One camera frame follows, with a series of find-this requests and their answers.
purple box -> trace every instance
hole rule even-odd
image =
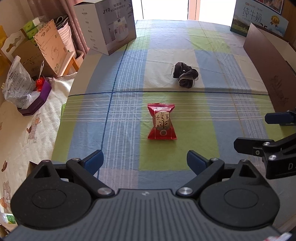
[[[40,95],[27,109],[18,109],[18,111],[23,115],[33,115],[35,112],[46,102],[47,97],[51,91],[52,87],[48,81],[45,81],[40,92]]]

white blanket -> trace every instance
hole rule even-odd
[[[0,107],[0,211],[11,213],[10,200],[26,179],[29,162],[50,159],[76,73],[50,78],[52,89],[45,104],[31,116],[22,116],[10,102]]]

plastic bag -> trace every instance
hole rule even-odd
[[[40,95],[39,91],[33,91],[31,94],[27,95],[26,103],[23,105],[22,109],[27,109]]]
[[[148,104],[148,110],[152,116],[153,128],[148,139],[177,139],[174,127],[170,120],[170,113],[175,108],[174,104]]]
[[[20,63],[20,57],[16,56],[7,74],[2,93],[7,101],[17,108],[22,108],[27,101],[27,95],[35,89],[35,82]]]

red snack package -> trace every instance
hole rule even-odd
[[[170,113],[175,108],[174,104],[148,104],[148,110],[152,116],[153,128],[148,139],[175,140],[175,130],[170,120]]]

snack wrapper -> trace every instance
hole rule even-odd
[[[264,241],[287,241],[291,236],[290,233],[283,233],[280,237],[268,237]]]
[[[175,140],[177,139],[174,127],[170,120],[170,113],[175,108],[174,104],[154,103],[148,104],[148,110],[152,116],[153,128],[148,139]]]

